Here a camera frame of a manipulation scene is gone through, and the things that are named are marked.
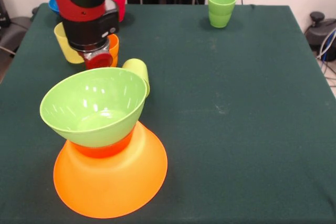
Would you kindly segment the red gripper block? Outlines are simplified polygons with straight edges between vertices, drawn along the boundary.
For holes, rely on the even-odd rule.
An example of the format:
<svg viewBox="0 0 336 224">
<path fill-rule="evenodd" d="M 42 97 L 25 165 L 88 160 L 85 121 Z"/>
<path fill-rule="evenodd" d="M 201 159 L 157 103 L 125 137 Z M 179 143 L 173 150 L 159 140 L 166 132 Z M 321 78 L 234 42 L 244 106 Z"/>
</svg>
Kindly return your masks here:
<svg viewBox="0 0 336 224">
<path fill-rule="evenodd" d="M 95 69 L 109 67 L 112 65 L 113 59 L 109 52 L 109 42 L 98 50 L 86 51 L 83 53 L 83 59 L 86 69 Z"/>
</svg>

